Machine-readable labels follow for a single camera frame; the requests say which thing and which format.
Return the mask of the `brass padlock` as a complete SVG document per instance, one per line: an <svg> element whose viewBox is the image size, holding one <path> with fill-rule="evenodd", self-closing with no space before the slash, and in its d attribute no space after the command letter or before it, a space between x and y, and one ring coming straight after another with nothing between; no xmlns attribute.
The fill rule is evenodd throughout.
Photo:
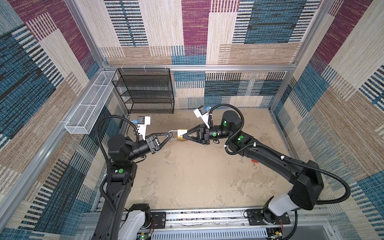
<svg viewBox="0 0 384 240"><path fill-rule="evenodd" d="M174 141L187 141L183 135L186 134L188 132L188 130L184 130L184 129L178 129L178 130L171 130L169 131L170 134L172 134L172 137L171 137L171 140L174 140Z"/></svg>

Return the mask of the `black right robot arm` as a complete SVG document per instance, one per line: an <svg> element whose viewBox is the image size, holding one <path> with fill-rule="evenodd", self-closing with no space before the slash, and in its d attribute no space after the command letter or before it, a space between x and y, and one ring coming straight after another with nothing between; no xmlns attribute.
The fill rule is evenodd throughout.
<svg viewBox="0 0 384 240"><path fill-rule="evenodd" d="M183 139L202 145L211 141L225 139L225 149L230 155L240 155L255 160L284 177L293 185L292 189L279 197L271 197L261 210L263 221L272 225L288 211L312 210L324 188L318 165L294 160L262 144L253 136L241 130L244 125L242 116L235 111L225 111L220 125L209 123L207 108L201 106L194 110L200 124L183 134Z"/></svg>

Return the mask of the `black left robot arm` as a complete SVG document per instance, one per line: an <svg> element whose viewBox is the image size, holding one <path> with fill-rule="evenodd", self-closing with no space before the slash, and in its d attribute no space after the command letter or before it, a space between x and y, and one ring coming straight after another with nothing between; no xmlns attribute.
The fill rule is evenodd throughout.
<svg viewBox="0 0 384 240"><path fill-rule="evenodd" d="M158 152L172 138L173 134L168 132L151 134L138 142L121 134L109 140L111 164L101 184L105 203L93 240L135 240L140 231L154 225L149 204L134 204L124 214L125 204L134 185L138 158Z"/></svg>

